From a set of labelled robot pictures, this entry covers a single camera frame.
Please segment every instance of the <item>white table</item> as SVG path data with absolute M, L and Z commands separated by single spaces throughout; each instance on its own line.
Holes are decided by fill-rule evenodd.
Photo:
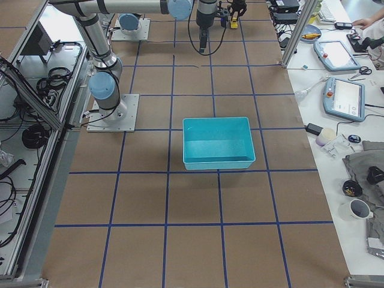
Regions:
M 349 22 L 348 15 L 339 1 L 328 0 L 328 7 L 335 15 L 337 21 Z M 320 28 L 332 29 L 330 25 L 318 25 Z M 350 47 L 346 34 L 348 31 L 322 31 L 322 40 L 340 40 Z M 384 94 L 380 87 L 384 86 L 384 71 L 376 71 L 368 57 L 357 58 L 361 65 L 369 66 L 373 69 L 372 75 L 365 77 L 361 81 L 365 85 L 365 102 L 384 106 Z M 303 65 L 308 66 L 308 70 L 301 69 Z M 347 79 L 355 73 L 330 73 L 318 60 L 313 51 L 312 44 L 300 42 L 298 53 L 292 58 L 288 65 L 288 73 L 294 91 L 305 89 L 316 83 L 326 74 Z M 307 97 L 300 102 L 299 109 L 305 124 L 314 123 L 321 127 L 336 129 L 338 122 L 344 122 L 342 118 L 327 115 L 322 105 L 322 91 L 324 84 L 316 86 L 310 91 Z M 366 109 L 365 114 L 374 113 L 384 115 L 384 109 Z M 384 142 L 384 118 L 368 117 L 362 123 L 339 125 L 339 133 L 346 136 L 357 134 L 363 140 Z M 325 195 L 328 201 L 332 219 L 337 230 L 341 248 L 346 259 L 349 272 L 352 275 L 384 275 L 384 260 L 367 253 L 366 245 L 366 224 L 363 220 L 344 221 L 338 214 L 338 207 L 351 200 L 344 196 L 341 186 L 343 182 L 349 179 L 349 174 L 342 162 L 342 157 L 350 154 L 345 151 L 339 157 L 332 158 L 321 150 L 315 143 L 315 135 L 308 133 L 308 139 L 319 170 L 320 178 L 324 187 Z M 354 146 L 356 151 L 361 151 L 361 144 Z

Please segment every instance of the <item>screen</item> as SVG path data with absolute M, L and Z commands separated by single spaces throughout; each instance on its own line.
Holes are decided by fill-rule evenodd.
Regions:
M 319 44 L 324 53 L 328 54 L 327 59 L 335 68 L 357 65 L 340 42 L 327 42 Z
M 333 111 L 360 117 L 361 87 L 336 80 Z

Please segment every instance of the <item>metal plate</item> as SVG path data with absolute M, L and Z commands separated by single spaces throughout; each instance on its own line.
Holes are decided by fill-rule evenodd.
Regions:
M 133 132 L 136 125 L 137 108 L 139 106 L 139 94 L 122 94 L 121 100 L 127 105 L 127 115 L 119 121 L 107 123 L 100 119 L 99 113 L 91 114 L 89 121 L 97 121 L 87 126 L 88 132 Z M 94 102 L 92 109 L 98 109 L 98 104 Z
M 139 19 L 142 28 L 140 31 L 133 35 L 125 35 L 121 30 L 116 30 L 112 34 L 112 41 L 147 41 L 149 34 L 149 23 L 151 20 L 148 18 Z M 120 27 L 119 19 L 116 20 L 115 27 Z

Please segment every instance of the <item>black box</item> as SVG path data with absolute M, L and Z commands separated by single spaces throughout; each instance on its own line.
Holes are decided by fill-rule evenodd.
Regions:
M 296 13 L 274 13 L 274 22 L 276 24 L 296 24 L 298 18 Z
M 271 0 L 271 4 L 277 13 L 296 13 L 300 7 L 297 0 Z

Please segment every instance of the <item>mug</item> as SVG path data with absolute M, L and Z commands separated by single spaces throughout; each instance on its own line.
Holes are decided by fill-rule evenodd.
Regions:
M 368 204 L 363 200 L 353 199 L 339 207 L 339 214 L 342 219 L 350 221 L 355 219 L 369 219 L 373 217 Z

